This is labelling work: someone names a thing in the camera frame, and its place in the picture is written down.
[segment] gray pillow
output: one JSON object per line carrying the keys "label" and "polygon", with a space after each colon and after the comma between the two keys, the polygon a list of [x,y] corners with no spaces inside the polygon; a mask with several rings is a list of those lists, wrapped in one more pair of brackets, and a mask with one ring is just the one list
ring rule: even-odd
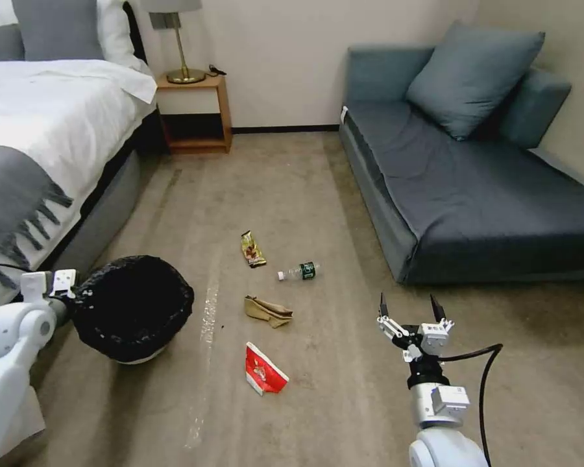
{"label": "gray pillow", "polygon": [[467,138],[513,89],[536,58],[543,32],[455,22],[415,77],[407,99],[454,138]]}
{"label": "gray pillow", "polygon": [[18,25],[0,26],[0,62],[24,59],[24,44]]}
{"label": "gray pillow", "polygon": [[97,0],[13,0],[26,60],[104,59]]}

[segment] trash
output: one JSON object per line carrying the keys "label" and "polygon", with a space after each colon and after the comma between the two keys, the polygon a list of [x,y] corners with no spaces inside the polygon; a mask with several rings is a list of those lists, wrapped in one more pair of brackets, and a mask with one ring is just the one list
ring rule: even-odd
{"label": "trash", "polygon": [[314,279],[318,270],[320,269],[320,265],[318,263],[303,263],[296,268],[290,269],[287,272],[279,271],[277,272],[277,276],[279,280],[286,280],[286,279]]}
{"label": "trash", "polygon": [[247,342],[245,369],[247,382],[260,396],[264,392],[280,392],[290,380],[251,342]]}
{"label": "trash", "polygon": [[251,318],[268,321],[268,324],[273,328],[278,328],[292,321],[292,310],[249,295],[245,297],[245,313]]}
{"label": "trash", "polygon": [[249,262],[249,266],[256,268],[258,266],[264,266],[266,264],[266,259],[262,256],[262,251],[258,248],[255,243],[251,231],[247,231],[242,234],[242,253],[244,253],[245,258]]}

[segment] bed frame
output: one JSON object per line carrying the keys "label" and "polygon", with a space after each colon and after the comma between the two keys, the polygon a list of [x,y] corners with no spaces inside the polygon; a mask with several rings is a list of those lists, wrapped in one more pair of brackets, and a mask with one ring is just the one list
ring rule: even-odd
{"label": "bed frame", "polygon": [[[130,21],[134,55],[147,63],[141,33],[128,2],[123,10]],[[97,187],[80,209],[80,221],[59,242],[39,270],[77,269],[86,272],[130,217],[140,185],[136,152],[167,154],[160,113],[149,114],[119,152],[106,164]]]}

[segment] nightstand shelf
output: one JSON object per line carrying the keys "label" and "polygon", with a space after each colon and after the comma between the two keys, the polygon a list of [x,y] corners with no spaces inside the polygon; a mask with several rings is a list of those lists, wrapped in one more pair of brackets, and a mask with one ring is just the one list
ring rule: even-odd
{"label": "nightstand shelf", "polygon": [[172,154],[229,153],[232,122],[225,77],[194,84],[157,80],[158,106]]}

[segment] water bottle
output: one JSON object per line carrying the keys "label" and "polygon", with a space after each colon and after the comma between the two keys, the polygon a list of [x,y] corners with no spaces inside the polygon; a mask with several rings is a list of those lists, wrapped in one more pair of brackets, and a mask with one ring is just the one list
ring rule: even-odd
{"label": "water bottle", "polygon": [[292,268],[289,271],[279,271],[277,275],[279,280],[286,280],[286,279],[314,279],[316,277],[316,273],[320,269],[320,265],[318,263],[303,263],[298,267]]}

